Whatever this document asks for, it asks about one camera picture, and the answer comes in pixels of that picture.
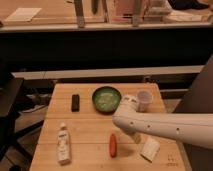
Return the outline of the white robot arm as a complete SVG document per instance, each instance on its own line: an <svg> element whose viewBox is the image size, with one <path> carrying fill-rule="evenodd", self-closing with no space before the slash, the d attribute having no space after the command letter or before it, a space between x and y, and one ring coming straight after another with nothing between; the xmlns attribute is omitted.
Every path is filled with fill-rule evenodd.
<svg viewBox="0 0 213 171"><path fill-rule="evenodd" d="M135 96L125 95L112 122L127 134L135 132L213 149L213 114L140 113Z"/></svg>

